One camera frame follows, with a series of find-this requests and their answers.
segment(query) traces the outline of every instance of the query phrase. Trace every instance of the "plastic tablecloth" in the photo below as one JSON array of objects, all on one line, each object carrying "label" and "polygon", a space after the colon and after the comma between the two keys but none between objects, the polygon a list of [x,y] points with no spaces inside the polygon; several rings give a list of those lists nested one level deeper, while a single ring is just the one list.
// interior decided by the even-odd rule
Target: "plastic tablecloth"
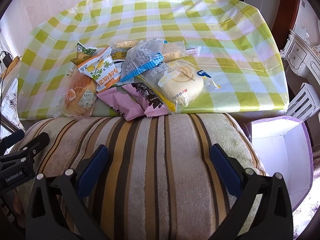
[{"label": "plastic tablecloth", "polygon": [[257,8],[238,0],[87,0],[30,33],[19,73],[20,119],[53,117],[78,41],[105,47],[153,37],[201,46],[197,56],[185,59],[221,86],[198,97],[185,113],[287,109],[281,57]]}]

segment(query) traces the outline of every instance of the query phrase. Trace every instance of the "open cardboard box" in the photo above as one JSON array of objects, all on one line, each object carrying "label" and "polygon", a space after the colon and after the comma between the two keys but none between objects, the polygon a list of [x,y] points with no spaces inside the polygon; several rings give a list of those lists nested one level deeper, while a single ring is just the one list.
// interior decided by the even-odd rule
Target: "open cardboard box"
[{"label": "open cardboard box", "polygon": [[313,160],[305,123],[291,116],[260,119],[249,124],[252,144],[273,176],[280,172],[287,185],[292,211],[312,186]]}]

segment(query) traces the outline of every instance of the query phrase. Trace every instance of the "metal screw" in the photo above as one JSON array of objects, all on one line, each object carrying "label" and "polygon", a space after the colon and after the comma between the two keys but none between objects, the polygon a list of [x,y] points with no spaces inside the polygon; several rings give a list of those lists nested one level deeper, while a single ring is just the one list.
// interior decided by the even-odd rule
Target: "metal screw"
[{"label": "metal screw", "polygon": [[246,168],[246,169],[245,169],[245,173],[248,174],[248,175],[253,175],[253,174],[254,174],[254,171],[253,171],[253,169]]},{"label": "metal screw", "polygon": [[42,173],[37,175],[37,179],[41,180],[42,178],[43,178],[43,174]]},{"label": "metal screw", "polygon": [[282,174],[279,173],[279,172],[277,172],[277,173],[276,173],[276,178],[277,178],[277,179],[282,179]]},{"label": "metal screw", "polygon": [[72,175],[73,174],[73,169],[67,169],[64,174],[66,174],[67,176]]}]

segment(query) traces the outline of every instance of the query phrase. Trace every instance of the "tablecloth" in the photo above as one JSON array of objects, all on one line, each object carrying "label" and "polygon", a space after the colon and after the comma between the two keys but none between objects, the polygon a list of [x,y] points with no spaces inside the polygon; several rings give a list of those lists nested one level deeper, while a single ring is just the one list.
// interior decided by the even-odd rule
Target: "tablecloth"
[{"label": "tablecloth", "polygon": [[30,33],[19,73],[20,119],[55,114],[78,41],[105,47],[153,37],[201,46],[199,55],[186,60],[221,86],[201,95],[185,113],[287,109],[282,61],[257,8],[238,0],[87,0]]}]

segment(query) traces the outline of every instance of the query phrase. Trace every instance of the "pink wrapped snack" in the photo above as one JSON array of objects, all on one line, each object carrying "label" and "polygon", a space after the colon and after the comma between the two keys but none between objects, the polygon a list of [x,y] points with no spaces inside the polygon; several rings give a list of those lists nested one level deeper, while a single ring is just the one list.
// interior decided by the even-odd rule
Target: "pink wrapped snack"
[{"label": "pink wrapped snack", "polygon": [[157,95],[144,83],[132,83],[122,86],[140,104],[147,117],[168,114],[168,108]]},{"label": "pink wrapped snack", "polygon": [[121,87],[107,89],[97,96],[127,121],[144,115],[141,106]]}]

